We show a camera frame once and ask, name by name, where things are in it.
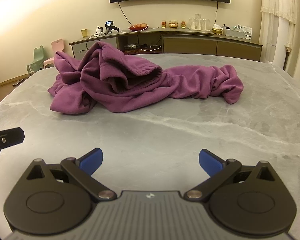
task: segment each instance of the metal pivot screw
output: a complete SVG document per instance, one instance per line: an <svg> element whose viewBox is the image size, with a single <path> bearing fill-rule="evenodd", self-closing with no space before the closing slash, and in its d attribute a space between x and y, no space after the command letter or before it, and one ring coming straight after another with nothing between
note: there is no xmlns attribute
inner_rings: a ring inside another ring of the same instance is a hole
<svg viewBox="0 0 300 240"><path fill-rule="evenodd" d="M114 192L112 190L103 190L99 192L99 197L103 199L110 199L114 197Z"/></svg>
<svg viewBox="0 0 300 240"><path fill-rule="evenodd" d="M202 192L199 190L190 190L187 192L188 198L200 198L202 197Z"/></svg>

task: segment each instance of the pink chair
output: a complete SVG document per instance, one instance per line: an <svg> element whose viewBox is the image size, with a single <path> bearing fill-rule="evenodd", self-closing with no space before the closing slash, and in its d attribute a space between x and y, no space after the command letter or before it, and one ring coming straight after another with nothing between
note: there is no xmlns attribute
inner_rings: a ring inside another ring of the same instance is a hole
<svg viewBox="0 0 300 240"><path fill-rule="evenodd" d="M57 40L57 41L53 41L51 43L51 47L54 53L56 53L57 51L63 51L63 49L65 48L65 44L63 42L63 39ZM44 68L46 68L46 65L48 64L54 64L53 62L54 57L47 59L44 61Z"/></svg>

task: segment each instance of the marble table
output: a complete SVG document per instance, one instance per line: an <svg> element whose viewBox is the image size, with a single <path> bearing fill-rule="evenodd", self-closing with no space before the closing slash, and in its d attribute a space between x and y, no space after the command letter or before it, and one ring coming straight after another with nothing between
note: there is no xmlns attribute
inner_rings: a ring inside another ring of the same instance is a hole
<svg viewBox="0 0 300 240"><path fill-rule="evenodd" d="M97 104L88 114L65 115L49 110L57 70L35 73L0 103L0 130L20 126L22 144L0 153L0 236L10 233L3 204L34 158L46 163L80 157L95 147L104 162L93 174L121 190L186 190L208 175L198 154L207 148L243 165L268 160L290 190L298 210L290 233L300 240L300 85L275 66L249 60L155 54L142 57L163 68L175 65L232 64L245 88L240 100L171 99L125 114Z"/></svg>

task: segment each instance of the glass jar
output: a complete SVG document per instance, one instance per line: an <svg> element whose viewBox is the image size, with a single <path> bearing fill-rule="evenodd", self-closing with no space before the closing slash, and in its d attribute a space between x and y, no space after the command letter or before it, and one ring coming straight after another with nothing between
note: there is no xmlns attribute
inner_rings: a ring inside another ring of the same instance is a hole
<svg viewBox="0 0 300 240"><path fill-rule="evenodd" d="M169 27L171 29L176 29L178 27L178 22L177 21L169 21Z"/></svg>

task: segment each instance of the small yellow cup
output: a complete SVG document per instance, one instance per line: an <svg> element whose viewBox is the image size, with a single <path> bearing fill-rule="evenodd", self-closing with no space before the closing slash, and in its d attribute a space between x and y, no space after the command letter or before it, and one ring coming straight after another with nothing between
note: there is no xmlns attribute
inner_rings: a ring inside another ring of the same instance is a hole
<svg viewBox="0 0 300 240"><path fill-rule="evenodd" d="M87 29L81 30L81 34L83 38L88 37L88 30Z"/></svg>

